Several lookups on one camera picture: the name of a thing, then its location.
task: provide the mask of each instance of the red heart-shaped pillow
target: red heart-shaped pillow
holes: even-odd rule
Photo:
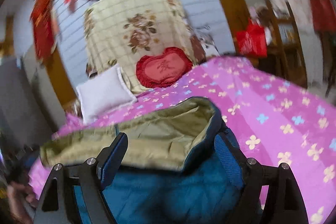
[[[147,88],[165,88],[179,80],[192,66],[183,50],[169,47],[159,56],[143,56],[136,65],[136,76]]]

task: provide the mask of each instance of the human hand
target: human hand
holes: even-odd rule
[[[32,224],[33,220],[27,214],[22,203],[23,194],[27,194],[26,201],[33,207],[37,207],[38,200],[35,197],[33,188],[30,185],[23,185],[11,182],[7,186],[9,208],[12,216],[24,224]]]

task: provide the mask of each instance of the white pillow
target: white pillow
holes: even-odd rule
[[[76,87],[84,124],[108,110],[132,104],[137,98],[126,87],[119,64]]]

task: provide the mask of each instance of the bed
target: bed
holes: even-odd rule
[[[89,127],[103,127],[174,106],[192,96],[214,102],[246,157],[261,164],[291,166],[300,186],[310,223],[323,223],[336,203],[336,110],[288,81],[261,72],[246,58],[216,57],[194,67],[167,88],[140,94],[138,102],[100,116]],[[54,137],[85,126],[69,116]],[[37,197],[50,169],[37,160],[30,171]],[[263,206],[267,189],[260,201]]]

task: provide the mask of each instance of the white wall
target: white wall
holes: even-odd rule
[[[14,14],[14,48],[17,56],[23,55],[33,43],[29,20],[32,7],[33,0],[4,0],[0,7],[0,40],[4,38],[6,16]]]
[[[71,14],[64,0],[55,0],[62,38],[59,51],[72,85],[87,80],[85,68],[87,63],[86,42],[84,38],[83,13],[91,5],[87,0],[76,2],[76,12]],[[193,27],[208,24],[210,33],[220,52],[232,51],[232,36],[219,0],[181,0]]]

